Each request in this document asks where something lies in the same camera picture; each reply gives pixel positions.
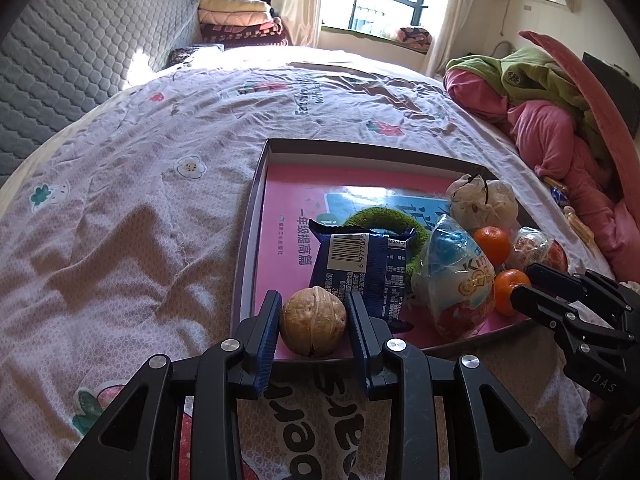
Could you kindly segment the orange mandarin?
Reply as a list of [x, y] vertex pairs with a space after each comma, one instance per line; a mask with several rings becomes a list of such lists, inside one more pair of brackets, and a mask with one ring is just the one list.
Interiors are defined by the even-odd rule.
[[478, 229], [473, 238], [493, 266], [502, 266], [511, 252], [511, 242], [506, 231], [496, 226]]
[[509, 269], [500, 272], [494, 281], [495, 310], [504, 316], [516, 315], [511, 304], [511, 294], [515, 287], [530, 285], [528, 276], [518, 269]]

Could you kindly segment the walnut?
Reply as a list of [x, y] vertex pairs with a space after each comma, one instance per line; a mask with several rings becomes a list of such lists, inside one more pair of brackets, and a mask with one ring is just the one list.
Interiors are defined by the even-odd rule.
[[280, 334], [295, 354], [323, 358], [336, 350], [346, 321], [346, 309], [340, 298], [314, 286], [294, 292], [282, 307]]

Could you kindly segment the red white surprise egg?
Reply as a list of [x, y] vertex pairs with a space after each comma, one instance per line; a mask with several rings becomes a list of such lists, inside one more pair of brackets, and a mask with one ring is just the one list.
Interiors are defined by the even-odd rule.
[[495, 307], [495, 269], [468, 231], [441, 216], [411, 275], [414, 304], [442, 336], [459, 338], [481, 326]]

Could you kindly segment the beige mesh scrunchie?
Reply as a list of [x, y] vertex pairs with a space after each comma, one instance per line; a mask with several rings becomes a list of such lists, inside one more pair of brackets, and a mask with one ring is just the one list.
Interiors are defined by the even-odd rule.
[[511, 231], [520, 208], [512, 186], [503, 180], [486, 180], [465, 174], [446, 191], [449, 214], [463, 229], [473, 233], [485, 226]]

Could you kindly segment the yellow biscuit packet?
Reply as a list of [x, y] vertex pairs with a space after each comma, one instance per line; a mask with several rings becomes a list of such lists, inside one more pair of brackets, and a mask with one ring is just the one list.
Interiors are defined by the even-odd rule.
[[579, 237], [579, 239], [590, 250], [596, 249], [597, 243], [596, 243], [596, 240], [594, 239], [593, 232], [588, 228], [588, 226], [585, 225], [584, 222], [582, 222], [582, 220], [579, 219], [575, 209], [572, 206], [564, 206], [563, 214], [568, 224], [570, 225], [574, 233]]

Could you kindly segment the small blue snack packet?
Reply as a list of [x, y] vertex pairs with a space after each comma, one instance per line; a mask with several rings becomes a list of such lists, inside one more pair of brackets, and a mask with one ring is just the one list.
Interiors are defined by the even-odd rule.
[[568, 188], [564, 184], [550, 177], [543, 177], [542, 182], [549, 189], [553, 200], [561, 209], [570, 206], [570, 200], [567, 196]]

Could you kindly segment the pink blanket pile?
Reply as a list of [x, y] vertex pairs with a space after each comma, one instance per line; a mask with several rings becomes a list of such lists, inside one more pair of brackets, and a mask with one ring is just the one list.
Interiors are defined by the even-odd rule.
[[591, 70], [562, 42], [524, 30], [528, 47], [543, 50], [586, 98], [611, 158], [596, 159], [577, 119], [549, 101], [508, 104], [474, 76], [454, 76], [445, 88], [467, 112], [494, 125], [511, 140], [538, 178], [568, 188], [579, 219], [593, 232], [600, 252], [620, 281], [639, 278], [639, 155], [614, 102]]

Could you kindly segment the pink blue book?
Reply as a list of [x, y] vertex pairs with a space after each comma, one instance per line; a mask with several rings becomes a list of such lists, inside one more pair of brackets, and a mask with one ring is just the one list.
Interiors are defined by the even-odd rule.
[[[370, 168], [321, 164], [290, 165], [266, 162], [257, 171], [247, 207], [243, 230], [245, 257], [242, 285], [234, 300], [233, 312], [239, 324], [257, 314], [268, 290], [280, 292], [283, 302], [294, 292], [309, 287], [319, 243], [308, 228], [309, 220], [324, 226], [342, 226], [356, 212], [369, 207], [386, 207], [420, 223], [427, 232], [449, 210], [446, 189], [464, 174], [482, 174], [477, 167], [450, 171], [435, 167], [400, 165], [383, 169], [382, 162]], [[410, 304], [410, 287], [400, 318], [413, 324], [409, 333], [398, 334], [422, 350], [448, 353], [467, 342], [481, 342], [526, 326], [522, 314], [503, 316], [492, 312], [486, 321], [459, 339], [442, 336], [426, 312]]]

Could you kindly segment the black television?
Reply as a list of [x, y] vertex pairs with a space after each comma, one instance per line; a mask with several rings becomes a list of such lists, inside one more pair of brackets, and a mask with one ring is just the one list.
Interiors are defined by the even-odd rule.
[[634, 140], [639, 131], [640, 89], [638, 84], [635, 84], [630, 79], [629, 73], [620, 66], [602, 61], [588, 52], [582, 54], [582, 62], [608, 92], [627, 125], [631, 139]]

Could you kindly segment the green blanket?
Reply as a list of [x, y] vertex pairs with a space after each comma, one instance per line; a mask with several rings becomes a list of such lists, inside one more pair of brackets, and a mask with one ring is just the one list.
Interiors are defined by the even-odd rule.
[[508, 104], [544, 100], [561, 107], [577, 121], [582, 137], [596, 159], [611, 158], [593, 112], [582, 92], [555, 60], [543, 50], [521, 48], [504, 58], [470, 54], [446, 65], [445, 80], [454, 88], [454, 76], [474, 76]]

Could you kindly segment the floral cushion on sill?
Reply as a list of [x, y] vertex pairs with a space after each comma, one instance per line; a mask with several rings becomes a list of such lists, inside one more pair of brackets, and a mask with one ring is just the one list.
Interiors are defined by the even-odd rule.
[[401, 27], [396, 34], [398, 44], [416, 52], [427, 54], [430, 50], [432, 35], [422, 27]]

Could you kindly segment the cream curtain right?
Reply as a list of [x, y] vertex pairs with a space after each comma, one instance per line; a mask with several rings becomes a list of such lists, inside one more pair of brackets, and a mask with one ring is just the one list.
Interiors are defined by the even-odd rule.
[[431, 47], [423, 63], [423, 73], [435, 77], [444, 71], [459, 32], [471, 12], [474, 0], [436, 0], [433, 14]]

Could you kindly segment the folded blankets stack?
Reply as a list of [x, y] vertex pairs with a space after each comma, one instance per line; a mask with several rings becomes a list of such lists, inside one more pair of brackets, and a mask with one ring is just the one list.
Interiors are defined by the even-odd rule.
[[292, 46], [280, 14], [264, 0], [200, 0], [204, 44], [239, 47]]

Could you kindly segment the grey quilted headboard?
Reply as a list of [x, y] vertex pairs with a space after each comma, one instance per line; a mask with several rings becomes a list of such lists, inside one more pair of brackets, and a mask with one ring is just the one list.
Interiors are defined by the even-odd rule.
[[51, 136], [163, 70], [200, 0], [30, 0], [1, 44], [1, 177]]

